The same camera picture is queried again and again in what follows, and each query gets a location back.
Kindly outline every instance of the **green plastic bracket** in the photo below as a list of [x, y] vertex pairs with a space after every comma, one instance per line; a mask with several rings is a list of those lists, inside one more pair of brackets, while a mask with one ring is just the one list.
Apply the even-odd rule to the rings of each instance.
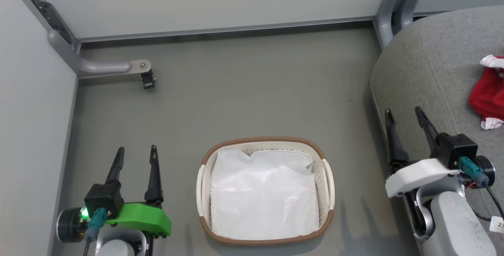
[[153, 206], [141, 203], [124, 204], [119, 216], [105, 221], [106, 224], [146, 231], [158, 236], [171, 234], [171, 220], [166, 213]]

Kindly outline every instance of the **brown woven rim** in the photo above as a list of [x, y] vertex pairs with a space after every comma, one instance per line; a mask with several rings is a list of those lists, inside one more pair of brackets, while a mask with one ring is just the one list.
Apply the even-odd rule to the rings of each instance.
[[[296, 142], [296, 143], [304, 143], [306, 145], [309, 145], [312, 147], [317, 154], [319, 154], [321, 159], [325, 159], [326, 156], [322, 152], [322, 150], [315, 145], [312, 141], [309, 141], [307, 139], [302, 139], [302, 138], [294, 138], [294, 137], [254, 137], [254, 138], [244, 138], [244, 139], [236, 139], [236, 140], [230, 140], [230, 141], [225, 141], [222, 143], [218, 143], [215, 145], [213, 148], [211, 148], [205, 157], [203, 158], [203, 164], [206, 165], [208, 159], [210, 156], [216, 151], [219, 150], [222, 147], [228, 146], [228, 145], [236, 145], [236, 144], [241, 144], [241, 143], [254, 143], [254, 142], [267, 142], [267, 141], [281, 141], [281, 142]], [[314, 231], [308, 235], [301, 235], [297, 237], [291, 237], [291, 238], [282, 238], [282, 239], [272, 239], [272, 240], [237, 240], [237, 239], [232, 239], [232, 238], [226, 238], [222, 237], [219, 235], [216, 235], [210, 227], [208, 227], [207, 221], [205, 220], [205, 217], [200, 217], [200, 222], [201, 226], [203, 227], [203, 230], [213, 239], [216, 241], [219, 241], [221, 243], [224, 243], [226, 245], [237, 245], [237, 246], [272, 246], [272, 245], [284, 245], [288, 243], [297, 243], [297, 242], [305, 242], [308, 240], [312, 240], [314, 238], [317, 238], [324, 234], [326, 232], [327, 228], [333, 221], [333, 210], [329, 210], [327, 214], [327, 219], [324, 225], [320, 227], [317, 231]]]

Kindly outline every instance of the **white plastic basket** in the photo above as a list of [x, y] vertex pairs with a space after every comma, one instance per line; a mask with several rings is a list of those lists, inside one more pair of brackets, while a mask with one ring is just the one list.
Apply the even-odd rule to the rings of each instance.
[[[210, 190], [212, 188], [212, 170], [217, 159], [217, 153], [221, 150], [241, 150], [246, 154], [252, 154], [252, 152], [257, 152], [258, 150], [300, 150], [309, 154], [314, 161], [312, 171], [315, 176], [315, 189], [317, 190], [317, 201], [319, 203], [319, 229], [308, 235], [274, 240], [241, 240], [216, 235], [212, 231]], [[222, 142], [214, 146], [205, 155], [203, 164], [198, 172], [198, 179], [196, 180], [196, 205], [198, 206], [198, 213], [203, 229], [215, 240], [228, 245], [281, 245], [316, 238], [322, 235], [331, 224], [334, 198], [334, 180], [329, 163], [327, 163], [324, 154], [317, 145], [301, 138], [258, 137]]]

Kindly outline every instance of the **white label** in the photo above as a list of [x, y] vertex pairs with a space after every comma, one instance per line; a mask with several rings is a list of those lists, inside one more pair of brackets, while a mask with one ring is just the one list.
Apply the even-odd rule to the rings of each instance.
[[504, 220], [501, 217], [493, 216], [490, 221], [490, 231], [504, 233]]

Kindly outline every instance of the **white plastic bag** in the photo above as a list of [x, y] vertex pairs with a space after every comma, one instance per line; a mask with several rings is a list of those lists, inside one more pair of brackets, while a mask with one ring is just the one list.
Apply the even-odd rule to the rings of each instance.
[[222, 150], [212, 170], [212, 230], [241, 240], [307, 235], [319, 229], [313, 159], [296, 150], [250, 156]]

